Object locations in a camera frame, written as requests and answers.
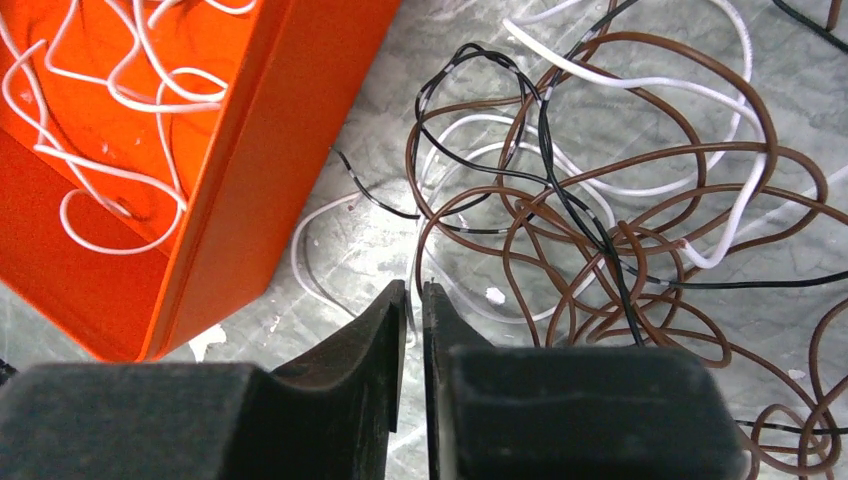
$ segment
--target black plastic part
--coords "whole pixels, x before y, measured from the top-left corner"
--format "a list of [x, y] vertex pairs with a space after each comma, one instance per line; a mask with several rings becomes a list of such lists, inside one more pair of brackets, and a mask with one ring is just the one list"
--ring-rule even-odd
[[736, 480], [737, 430], [701, 363], [658, 348], [492, 348], [424, 287], [431, 479]]
[[384, 478], [405, 302], [392, 282], [273, 374], [244, 364], [28, 369], [0, 390], [0, 478]]
[[0, 386], [9, 381], [10, 378], [14, 374], [18, 373], [14, 367], [4, 362], [2, 358], [0, 358]]
[[[441, 418], [448, 417], [449, 413], [448, 405], [444, 401], [439, 401], [444, 395], [444, 386], [449, 375], [449, 351], [451, 347], [460, 345], [493, 347], [459, 316], [441, 285], [426, 283], [421, 304], [424, 333], [424, 390], [427, 397], [427, 454], [430, 478], [439, 480], [451, 478], [441, 476], [442, 466], [440, 465], [440, 459], [448, 461], [452, 457], [453, 449], [451, 438], [440, 438], [452, 433], [450, 428], [440, 428], [440, 422], [450, 422], [450, 420]], [[442, 449], [451, 450], [451, 453], [443, 452]], [[453, 465], [446, 466], [448, 470], [452, 468]]]

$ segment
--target marble floor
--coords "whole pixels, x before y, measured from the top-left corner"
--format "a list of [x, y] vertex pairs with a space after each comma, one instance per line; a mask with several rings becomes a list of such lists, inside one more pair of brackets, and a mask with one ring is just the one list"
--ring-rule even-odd
[[[809, 4], [806, 11], [823, 19], [829, 2], [795, 0]], [[403, 149], [413, 124], [412, 105], [421, 85], [441, 69], [453, 51], [467, 41], [480, 41], [512, 56], [531, 77], [547, 68], [532, 52], [523, 48], [503, 29], [500, 20], [540, 12], [555, 0], [405, 0], [386, 41], [350, 112], [337, 147], [346, 152], [366, 185], [387, 203], [411, 210], [413, 202], [404, 179]], [[769, 0], [734, 0], [748, 25], [754, 45], [752, 84], [765, 100], [775, 121], [781, 143], [806, 153], [829, 175], [829, 203], [848, 210], [848, 56], [800, 27]], [[605, 10], [605, 2], [585, 1], [567, 9], [530, 30], [558, 51], [573, 44]], [[653, 32], [680, 40], [739, 71], [739, 39], [722, 12], [707, 0], [642, 0], [614, 23], [613, 30]], [[848, 19], [836, 34], [848, 38]], [[622, 77], [663, 74], [698, 81], [726, 94], [730, 87], [693, 63], [662, 52], [626, 46], [602, 49], [595, 57], [601, 66]], [[473, 69], [479, 69], [478, 75]], [[462, 82], [446, 82], [442, 102], [503, 94], [514, 85], [494, 69], [473, 64], [463, 70]], [[688, 94], [656, 89], [682, 110], [699, 129], [702, 138], [717, 141], [726, 132], [730, 113]], [[554, 136], [576, 163], [598, 165], [604, 158], [624, 158], [660, 145], [681, 141], [678, 130], [658, 113], [636, 103], [628, 94], [594, 87], [571, 85], [558, 92], [551, 114]], [[446, 123], [439, 124], [444, 128]], [[478, 145], [487, 132], [481, 128], [462, 131], [452, 145]], [[742, 129], [740, 137], [750, 138]], [[747, 168], [741, 156], [728, 156], [711, 178], [742, 179]], [[631, 187], [660, 185], [682, 178], [685, 166], [673, 162], [652, 164], [634, 170], [626, 178], [611, 182]], [[457, 181], [455, 191], [480, 178]], [[811, 186], [800, 169], [780, 165], [774, 183], [804, 192]], [[315, 185], [304, 214], [355, 191], [339, 160], [330, 156]], [[706, 210], [726, 208], [726, 199], [717, 197]], [[352, 311], [367, 305], [386, 283], [402, 277], [415, 244], [414, 225], [394, 218], [367, 201], [355, 201], [353, 208], [336, 208], [317, 218], [297, 247], [305, 252], [308, 267], [317, 282], [337, 301]], [[618, 201], [622, 218], [638, 211], [643, 203]], [[756, 200], [744, 218], [743, 236], [762, 235], [780, 228], [803, 213], [782, 207], [780, 202]], [[468, 218], [473, 223], [474, 217]], [[730, 264], [707, 272], [702, 281], [746, 279], [796, 279], [833, 273], [848, 268], [848, 233], [836, 222], [820, 219], [802, 234], [768, 247], [743, 252]], [[436, 241], [434, 251], [443, 267], [469, 296], [486, 302], [487, 288], [510, 292], [500, 260], [486, 258]], [[519, 272], [520, 280], [533, 282], [539, 273]], [[734, 342], [757, 352], [786, 371], [807, 371], [806, 348], [818, 319], [845, 297], [845, 283], [806, 290], [756, 290], [691, 292], [689, 301], [716, 319]], [[555, 300], [550, 288], [534, 289], [531, 303], [546, 309]], [[513, 298], [507, 294], [501, 312], [516, 315]], [[527, 345], [530, 337], [524, 325], [494, 323], [461, 308], [469, 323], [500, 345]], [[221, 324], [217, 338], [208, 347], [199, 347], [206, 361], [254, 362], [273, 367], [309, 349], [347, 322], [304, 294], [292, 276], [288, 256], [267, 293]], [[832, 386], [848, 369], [844, 348], [848, 328], [844, 321], [831, 327], [822, 345], [822, 372], [825, 384]], [[420, 346], [407, 351], [401, 399], [400, 426], [390, 440], [388, 478], [427, 478], [424, 422], [424, 384]], [[5, 287], [0, 286], [0, 358], [19, 368], [41, 362], [89, 360], [72, 341], [30, 309]], [[167, 361], [194, 361], [195, 352], [186, 345]], [[763, 371], [745, 362], [718, 372], [725, 398], [737, 418], [750, 418], [770, 403], [797, 405]], [[837, 420], [848, 421], [848, 398], [838, 400], [832, 410]], [[841, 461], [837, 478], [848, 477], [848, 464]], [[764, 467], [760, 478], [791, 478]]]

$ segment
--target brown wire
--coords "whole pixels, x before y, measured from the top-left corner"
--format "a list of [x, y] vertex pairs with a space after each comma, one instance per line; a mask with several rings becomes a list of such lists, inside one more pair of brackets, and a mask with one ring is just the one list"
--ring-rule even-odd
[[[615, 1], [610, 2], [610, 4], [610, 8], [614, 8]], [[848, 215], [826, 204], [828, 197], [827, 179], [816, 163], [802, 153], [778, 144], [777, 133], [771, 117], [768, 114], [765, 103], [753, 87], [745, 82], [744, 79], [739, 77], [723, 64], [692, 49], [691, 47], [655, 35], [636, 32], [607, 33], [587, 42], [587, 44], [583, 47], [585, 51], [582, 58], [584, 66], [596, 73], [607, 75], [611, 78], [617, 78], [611, 73], [590, 65], [587, 62], [601, 46], [608, 44], [615, 45], [616, 43], [621, 42], [636, 42], [662, 48], [688, 58], [689, 60], [692, 60], [716, 73], [718, 76], [733, 85], [734, 88], [739, 90], [746, 97], [752, 110], [758, 117], [764, 132], [765, 140], [763, 142], [733, 141], [703, 143], [692, 124], [681, 112], [673, 108], [670, 104], [659, 98], [657, 95], [644, 89], [630, 90], [631, 93], [657, 107], [660, 111], [669, 116], [669, 118], [671, 118], [683, 131], [689, 141], [689, 144], [636, 155], [631, 158], [586, 171], [581, 175], [564, 178], [558, 183], [563, 188], [570, 188], [581, 182], [601, 178], [604, 175], [608, 175], [613, 172], [622, 172], [637, 165], [647, 165], [651, 162], [662, 161], [681, 155], [691, 155], [694, 157], [697, 175], [690, 190], [659, 201], [656, 205], [644, 210], [636, 218], [627, 222], [620, 221], [616, 227], [610, 229], [610, 236], [613, 243], [616, 245], [616, 250], [619, 255], [622, 258], [632, 258], [637, 266], [638, 275], [635, 279], [633, 279], [632, 284], [629, 286], [629, 291], [631, 293], [630, 298], [622, 299], [618, 295], [615, 283], [616, 275], [614, 275], [615, 272], [613, 270], [621, 268], [621, 265], [612, 265], [611, 262], [605, 261], [603, 254], [596, 250], [594, 244], [592, 244], [585, 235], [575, 228], [569, 220], [564, 218], [559, 212], [552, 208], [551, 205], [546, 203], [548, 197], [554, 193], [553, 189], [546, 188], [541, 193], [531, 194], [516, 188], [505, 186], [504, 175], [496, 175], [493, 184], [474, 187], [461, 192], [453, 198], [445, 201], [434, 211], [424, 198], [423, 192], [421, 192], [421, 190], [417, 187], [418, 181], [417, 173], [415, 171], [416, 152], [414, 152], [413, 149], [416, 145], [416, 138], [420, 134], [420, 130], [424, 123], [435, 117], [460, 111], [481, 110], [493, 107], [516, 105], [518, 107], [518, 113], [516, 114], [515, 121], [510, 126], [510, 129], [506, 134], [504, 148], [500, 152], [500, 158], [498, 161], [499, 168], [504, 169], [506, 168], [506, 162], [509, 158], [510, 145], [514, 143], [519, 127], [522, 122], [528, 120], [530, 109], [535, 104], [535, 101], [532, 98], [512, 97], [505, 99], [487, 99], [432, 110], [426, 113], [422, 120], [419, 123], [416, 123], [416, 125], [411, 129], [407, 141], [405, 156], [407, 180], [410, 184], [413, 197], [418, 204], [419, 210], [427, 219], [416, 249], [416, 288], [420, 293], [422, 290], [422, 259], [424, 246], [432, 231], [438, 229], [447, 238], [450, 238], [472, 251], [501, 258], [505, 276], [510, 284], [510, 288], [512, 289], [518, 306], [526, 319], [534, 345], [540, 346], [542, 341], [537, 325], [532, 319], [532, 313], [529, 305], [522, 294], [521, 285], [513, 273], [513, 262], [518, 261], [539, 268], [560, 294], [560, 299], [557, 302], [553, 315], [551, 316], [551, 320], [547, 325], [544, 341], [544, 345], [546, 346], [550, 347], [560, 344], [576, 345], [580, 342], [597, 343], [614, 337], [629, 336], [629, 329], [622, 326], [622, 322], [624, 320], [623, 302], [628, 301], [636, 312], [640, 328], [647, 336], [646, 341], [648, 343], [653, 343], [660, 347], [686, 348], [686, 346], [681, 344], [679, 341], [680, 339], [686, 339], [687, 342], [694, 342], [696, 345], [717, 346], [720, 349], [720, 357], [707, 358], [699, 355], [697, 352], [693, 351], [693, 353], [698, 355], [704, 364], [711, 368], [727, 367], [734, 361], [734, 358], [738, 357], [752, 361], [776, 376], [778, 380], [789, 387], [789, 389], [804, 403], [804, 405], [809, 408], [810, 413], [805, 416], [785, 405], [774, 404], [762, 410], [755, 421], [755, 426], [748, 434], [745, 434], [741, 428], [739, 429], [740, 436], [744, 438], [746, 448], [752, 452], [751, 467], [748, 478], [756, 478], [760, 471], [760, 462], [764, 462], [779, 471], [789, 473], [791, 475], [797, 475], [800, 478], [806, 478], [809, 475], [816, 474], [825, 474], [827, 478], [834, 478], [832, 467], [838, 460], [842, 450], [841, 438], [835, 432], [830, 435], [818, 437], [813, 436], [812, 430], [816, 426], [833, 430], [838, 428], [836, 421], [833, 418], [833, 415], [829, 412], [828, 408], [836, 398], [848, 389], [848, 376], [837, 382], [836, 386], [830, 391], [825, 392], [822, 387], [822, 379], [818, 368], [818, 351], [821, 339], [824, 337], [829, 324], [837, 318], [840, 313], [848, 308], [848, 299], [831, 309], [831, 311], [828, 312], [828, 314], [825, 315], [818, 323], [812, 335], [808, 351], [810, 370], [809, 378], [813, 386], [813, 396], [810, 396], [796, 381], [792, 380], [786, 373], [774, 364], [766, 361], [762, 357], [743, 348], [742, 346], [730, 342], [722, 332], [719, 322], [711, 319], [704, 311], [684, 300], [684, 289], [676, 288], [674, 286], [666, 286], [659, 292], [647, 290], [647, 275], [649, 271], [649, 258], [658, 257], [660, 255], [669, 255], [674, 265], [674, 280], [678, 282], [691, 280], [700, 272], [700, 269], [695, 267], [689, 269], [685, 268], [679, 252], [682, 245], [681, 242], [692, 242], [702, 238], [704, 235], [719, 228], [726, 221], [729, 210], [725, 210], [718, 215], [715, 215], [713, 218], [699, 226], [689, 226], [688, 233], [679, 239], [671, 240], [667, 238], [667, 232], [669, 230], [687, 223], [687, 221], [692, 218], [692, 215], [698, 210], [698, 207], [705, 201], [705, 198], [708, 195], [714, 195], [717, 193], [738, 193], [742, 188], [742, 184], [738, 183], [719, 185], [707, 184], [708, 172], [706, 169], [706, 154], [708, 153], [724, 151], [764, 154], [766, 158], [765, 172], [761, 181], [757, 185], [755, 194], [752, 196], [752, 200], [758, 196], [771, 197], [801, 205], [809, 210], [799, 220], [777, 233], [734, 245], [728, 251], [728, 257], [751, 248], [757, 248], [785, 240], [802, 231], [820, 215], [830, 217], [837, 222], [848, 226]], [[537, 85], [540, 88], [546, 87], [554, 72], [555, 69], [548, 70], [539, 82], [537, 82]], [[564, 84], [568, 79], [569, 75], [563, 75], [559, 80], [559, 84]], [[769, 184], [769, 180], [779, 162], [779, 159], [794, 162], [808, 173], [810, 178], [813, 180], [816, 190], [814, 198], [807, 198]], [[503, 204], [504, 209], [513, 219], [511, 225], [504, 234], [501, 248], [494, 248], [477, 243], [460, 233], [445, 228], [442, 223], [442, 217], [445, 213], [459, 205], [461, 202], [488, 194], [497, 195], [501, 200], [500, 203]], [[651, 219], [683, 203], [685, 203], [685, 206], [681, 213], [675, 215], [671, 220], [666, 221], [655, 228], [645, 227], [646, 223]], [[537, 221], [531, 222], [531, 216], [535, 217]], [[513, 246], [519, 234], [527, 236], [530, 244], [532, 245], [533, 254], [514, 251]], [[545, 252], [545, 248], [543, 248], [540, 241], [542, 237], [559, 244], [572, 245], [585, 260], [585, 265], [576, 275], [573, 276], [571, 280], [567, 279], [565, 274], [551, 263], [549, 255]], [[646, 243], [648, 242], [653, 243], [653, 245], [647, 245]], [[574, 293], [577, 288], [583, 282], [587, 281], [587, 279], [590, 278], [590, 275], [595, 276], [597, 283], [600, 286], [600, 290], [609, 297], [609, 301], [605, 305], [600, 307], [591, 306], [574, 297]], [[667, 306], [668, 311], [659, 320], [652, 321], [648, 313], [651, 310], [658, 309], [662, 306]], [[568, 327], [567, 332], [561, 337], [563, 340], [560, 341], [556, 338], [558, 333], [557, 326], [560, 317], [566, 311], [568, 312]], [[588, 315], [588, 317], [581, 319], [581, 312], [583, 315]], [[689, 313], [704, 327], [706, 327], [710, 333], [706, 334], [676, 326], [675, 321], [679, 312]], [[786, 415], [790, 420], [798, 424], [799, 427], [804, 430], [802, 434], [798, 435], [798, 443], [796, 446], [765, 445], [761, 443], [760, 437], [764, 424], [777, 413]], [[795, 465], [783, 462], [774, 456], [775, 454], [787, 453], [797, 457], [797, 463]], [[810, 455], [817, 456], [818, 462], [813, 465], [808, 465], [808, 457]]]

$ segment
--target floor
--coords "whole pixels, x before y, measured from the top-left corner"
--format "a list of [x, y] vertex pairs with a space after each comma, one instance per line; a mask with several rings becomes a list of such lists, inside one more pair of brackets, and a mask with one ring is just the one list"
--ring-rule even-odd
[[[466, 41], [480, 41], [515, 58], [531, 77], [546, 68], [535, 55], [509, 38], [500, 25], [506, 15], [539, 12], [555, 0], [406, 0], [388, 34], [370, 74], [342, 130], [337, 147], [342, 149], [374, 194], [392, 205], [411, 210], [413, 203], [403, 179], [402, 152], [413, 123], [412, 102], [420, 86], [441, 69], [453, 51]], [[776, 122], [781, 143], [806, 153], [830, 175], [830, 204], [848, 209], [844, 177], [848, 175], [848, 57], [839, 53], [808, 30], [798, 26], [769, 0], [735, 0], [754, 43], [753, 85], [765, 99]], [[810, 0], [808, 13], [824, 18], [826, 0]], [[538, 38], [558, 51], [573, 44], [599, 18], [605, 2], [595, 0], [571, 7], [544, 25], [531, 27]], [[688, 24], [687, 19], [699, 19]], [[706, 0], [643, 0], [614, 23], [613, 30], [639, 30], [684, 41], [721, 60], [731, 68], [741, 66], [741, 48], [734, 30], [715, 6]], [[848, 19], [837, 29], [848, 38]], [[729, 87], [694, 67], [647, 48], [604, 50], [598, 63], [619, 76], [634, 77], [650, 72], [686, 78], [723, 89]], [[481, 75], [470, 79], [473, 68]], [[495, 80], [490, 67], [467, 67], [461, 84], [445, 85], [442, 100], [460, 95], [477, 98], [487, 93], [503, 94], [511, 84]], [[693, 120], [702, 138], [724, 136], [730, 114], [691, 95], [658, 89]], [[575, 83], [560, 93], [551, 118], [555, 136], [575, 161], [584, 166], [603, 158], [623, 158], [657, 145], [680, 140], [668, 120], [636, 104], [626, 93]], [[614, 128], [597, 129], [598, 125]], [[457, 134], [455, 145], [483, 143], [484, 129]], [[718, 178], [744, 178], [744, 158], [729, 158], [717, 167]], [[649, 166], [627, 178], [614, 178], [633, 187], [659, 185], [681, 178], [681, 165]], [[463, 179], [458, 183], [474, 182]], [[782, 165], [775, 183], [803, 192], [810, 187], [808, 177], [797, 168]], [[314, 211], [326, 203], [355, 191], [337, 158], [328, 158], [324, 171], [304, 210]], [[725, 204], [710, 205], [719, 209]], [[402, 277], [415, 245], [414, 225], [394, 218], [367, 201], [357, 200], [353, 208], [336, 208], [317, 218], [300, 248], [305, 249], [308, 266], [320, 285], [336, 300], [353, 311], [367, 305], [385, 284]], [[627, 217], [640, 205], [617, 203], [618, 213]], [[773, 231], [786, 220], [797, 217], [797, 208], [781, 208], [776, 201], [757, 200], [745, 217], [743, 236]], [[473, 223], [475, 218], [468, 219]], [[845, 231], [836, 222], [821, 219], [802, 234], [773, 246], [750, 250], [707, 272], [702, 280], [796, 279], [844, 270], [848, 257]], [[434, 251], [443, 266], [468, 295], [486, 303], [487, 288], [507, 293], [498, 309], [518, 314], [510, 298], [500, 261], [480, 257], [449, 242], [436, 241]], [[519, 272], [522, 281], [532, 282], [539, 273]], [[706, 309], [718, 320], [725, 333], [793, 375], [805, 375], [806, 347], [815, 322], [845, 297], [845, 284], [832, 284], [806, 290], [692, 292], [690, 301]], [[539, 289], [532, 303], [548, 308], [555, 297]], [[469, 323], [493, 342], [501, 345], [527, 345], [526, 326], [494, 323], [468, 309], [461, 309]], [[194, 346], [184, 346], [168, 361], [246, 361], [263, 367], [283, 363], [330, 335], [347, 318], [306, 296], [292, 276], [288, 256], [280, 263], [267, 293], [222, 323], [222, 330], [210, 333]], [[832, 327], [822, 346], [825, 383], [838, 381], [848, 369], [844, 343], [848, 328], [842, 322]], [[49, 322], [20, 299], [0, 286], [0, 358], [26, 368], [41, 362], [87, 361], [86, 354], [59, 333]], [[407, 352], [403, 378], [402, 410], [397, 435], [390, 440], [387, 477], [418, 479], [427, 477], [424, 422], [424, 386], [420, 346]], [[734, 362], [716, 373], [719, 384], [736, 418], [753, 419], [765, 405], [798, 400], [787, 395], [785, 387], [744, 361]], [[838, 420], [848, 420], [848, 398], [836, 402]], [[848, 476], [842, 461], [836, 477]], [[764, 468], [760, 478], [790, 478]]]

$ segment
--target orange bin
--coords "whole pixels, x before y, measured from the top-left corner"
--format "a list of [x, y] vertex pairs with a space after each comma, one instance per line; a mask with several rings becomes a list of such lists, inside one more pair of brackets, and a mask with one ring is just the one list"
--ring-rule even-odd
[[[221, 0], [221, 3], [247, 0]], [[0, 14], [20, 51], [53, 41], [70, 2], [7, 0]], [[119, 5], [132, 16], [129, 0]], [[215, 112], [163, 115], [188, 210], [157, 249], [106, 255], [71, 240], [59, 220], [80, 187], [64, 161], [34, 151], [33, 127], [0, 104], [0, 279], [105, 361], [154, 360], [259, 296], [266, 288], [330, 146], [353, 104], [399, 0], [264, 0], [233, 16], [183, 0], [150, 31], [169, 69], [202, 68], [229, 83]], [[144, 14], [158, 5], [144, 2]], [[105, 2], [81, 0], [56, 47], [56, 67], [105, 78], [133, 46]], [[0, 73], [15, 61], [0, 45]], [[29, 61], [63, 147], [96, 162], [168, 183], [155, 117], [117, 103], [103, 85], [48, 71], [45, 48]], [[120, 85], [155, 96], [160, 79], [142, 52]], [[186, 75], [180, 85], [215, 90]], [[12, 98], [38, 110], [22, 72]], [[172, 92], [164, 101], [177, 103]], [[176, 205], [161, 191], [83, 169], [131, 217], [87, 195], [68, 216], [87, 240], [144, 245], [167, 230]]]

